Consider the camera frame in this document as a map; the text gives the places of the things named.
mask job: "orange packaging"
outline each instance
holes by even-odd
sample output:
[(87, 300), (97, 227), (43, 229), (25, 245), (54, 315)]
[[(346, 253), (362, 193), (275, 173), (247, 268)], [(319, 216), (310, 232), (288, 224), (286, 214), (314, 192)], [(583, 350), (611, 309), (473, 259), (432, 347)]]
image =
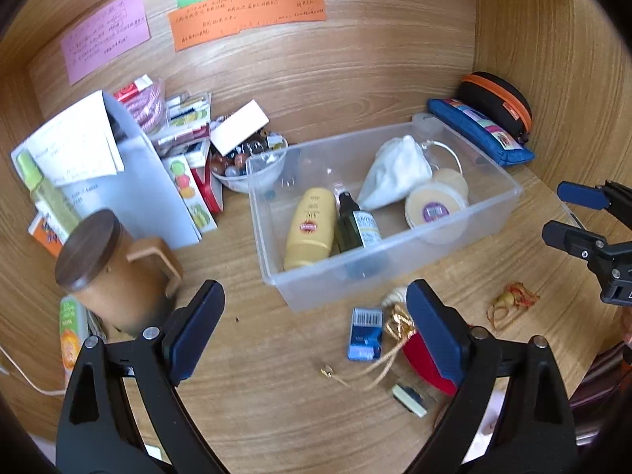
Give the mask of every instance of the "orange packaging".
[(176, 52), (248, 28), (326, 18), (325, 0), (205, 0), (169, 13)]
[(63, 244), (56, 233), (48, 226), (41, 212), (38, 212), (36, 218), (33, 219), (31, 226), (28, 227), (28, 232), (33, 235), (35, 240), (44, 246), (52, 256), (55, 258), (59, 256), (59, 251), (61, 251)]
[(63, 297), (59, 304), (59, 341), (66, 388), (68, 388), (81, 346), (89, 335), (88, 311), (73, 296)]

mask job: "red box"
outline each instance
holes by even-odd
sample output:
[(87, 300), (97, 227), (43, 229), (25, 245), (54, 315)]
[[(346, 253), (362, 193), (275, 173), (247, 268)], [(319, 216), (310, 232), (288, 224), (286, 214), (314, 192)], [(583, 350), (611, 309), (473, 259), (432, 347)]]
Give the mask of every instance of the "red box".
[(211, 213), (220, 213), (224, 211), (224, 198), (222, 190), (224, 186), (217, 178), (211, 174), (211, 155), (206, 161), (206, 167), (192, 169), (195, 184), (200, 190), (206, 206)]

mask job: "barcode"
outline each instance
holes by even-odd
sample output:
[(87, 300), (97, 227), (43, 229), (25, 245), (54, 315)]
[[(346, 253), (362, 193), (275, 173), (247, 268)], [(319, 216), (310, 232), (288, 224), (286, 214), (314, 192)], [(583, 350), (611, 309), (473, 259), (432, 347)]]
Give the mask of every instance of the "barcode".
[(443, 209), (441, 207), (430, 207), (428, 209), (428, 217), (433, 220), (437, 217), (443, 217)]
[(354, 326), (371, 326), (376, 328), (382, 327), (383, 312), (374, 308), (354, 308), (353, 309), (353, 325)]

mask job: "white cloth bag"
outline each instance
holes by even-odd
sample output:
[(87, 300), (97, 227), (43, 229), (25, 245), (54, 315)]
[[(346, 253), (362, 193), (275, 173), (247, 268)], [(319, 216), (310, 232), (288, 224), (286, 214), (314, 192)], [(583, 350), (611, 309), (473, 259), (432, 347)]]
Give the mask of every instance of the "white cloth bag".
[(417, 186), (432, 178), (432, 168), (423, 150), (410, 135), (385, 142), (358, 196), (362, 210), (381, 209), (406, 198)]

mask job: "blue cigarette pack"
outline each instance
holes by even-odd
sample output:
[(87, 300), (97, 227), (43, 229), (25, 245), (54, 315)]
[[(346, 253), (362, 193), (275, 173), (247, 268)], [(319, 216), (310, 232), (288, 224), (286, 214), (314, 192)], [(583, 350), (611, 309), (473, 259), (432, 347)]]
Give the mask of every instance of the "blue cigarette pack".
[(354, 308), (347, 358), (352, 361), (372, 361), (382, 354), (381, 308)]

